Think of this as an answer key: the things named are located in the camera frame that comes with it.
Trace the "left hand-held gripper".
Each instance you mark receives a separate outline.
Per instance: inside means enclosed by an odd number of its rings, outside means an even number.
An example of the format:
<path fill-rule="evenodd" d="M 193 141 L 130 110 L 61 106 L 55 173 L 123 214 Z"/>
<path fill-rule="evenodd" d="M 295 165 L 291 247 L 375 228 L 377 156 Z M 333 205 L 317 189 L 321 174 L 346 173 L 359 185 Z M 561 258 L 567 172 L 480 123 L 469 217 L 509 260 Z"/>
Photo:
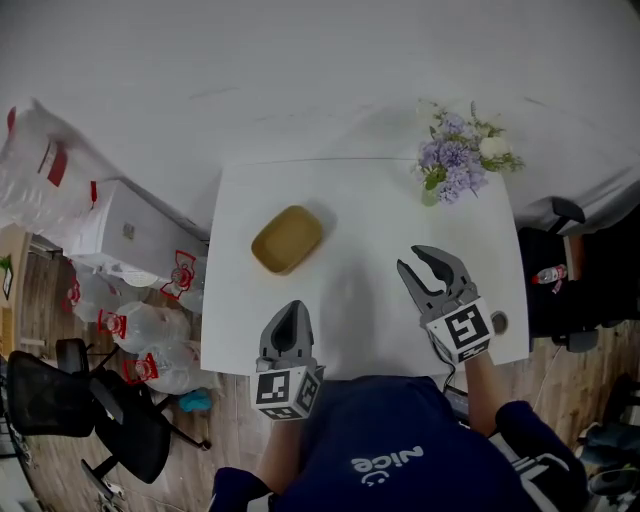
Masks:
<path fill-rule="evenodd" d="M 309 311 L 300 300 L 281 308 L 260 337 L 256 372 L 250 377 L 251 406 L 272 421 L 307 419 L 314 407 L 324 377 L 323 365 L 279 358 L 311 356 L 314 336 Z"/>

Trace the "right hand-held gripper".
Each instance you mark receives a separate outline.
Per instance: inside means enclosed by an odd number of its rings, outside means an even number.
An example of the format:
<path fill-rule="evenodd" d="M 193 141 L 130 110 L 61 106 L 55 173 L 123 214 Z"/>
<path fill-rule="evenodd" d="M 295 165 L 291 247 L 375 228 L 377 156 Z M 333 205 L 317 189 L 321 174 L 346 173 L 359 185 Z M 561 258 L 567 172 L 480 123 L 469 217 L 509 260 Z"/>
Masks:
<path fill-rule="evenodd" d="M 446 292 L 432 291 L 407 263 L 401 259 L 396 262 L 439 358 L 447 364 L 460 364 L 487 351 L 495 335 L 491 315 L 464 263 L 433 246 L 413 245 L 411 251 L 446 285 Z"/>

